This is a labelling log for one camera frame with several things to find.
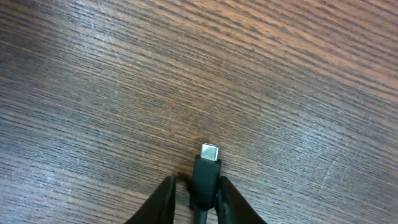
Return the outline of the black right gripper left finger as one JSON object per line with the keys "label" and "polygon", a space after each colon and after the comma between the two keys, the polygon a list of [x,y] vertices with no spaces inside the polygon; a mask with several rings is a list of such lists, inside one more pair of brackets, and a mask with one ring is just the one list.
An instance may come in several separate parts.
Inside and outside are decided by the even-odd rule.
{"label": "black right gripper left finger", "polygon": [[176,176],[167,176],[125,224],[173,224]]}

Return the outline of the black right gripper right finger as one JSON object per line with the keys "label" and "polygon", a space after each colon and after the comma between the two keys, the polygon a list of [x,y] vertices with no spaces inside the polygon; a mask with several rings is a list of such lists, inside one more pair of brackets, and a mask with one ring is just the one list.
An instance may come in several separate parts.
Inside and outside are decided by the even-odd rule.
{"label": "black right gripper right finger", "polygon": [[220,177],[215,202],[219,224],[267,224],[226,177]]}

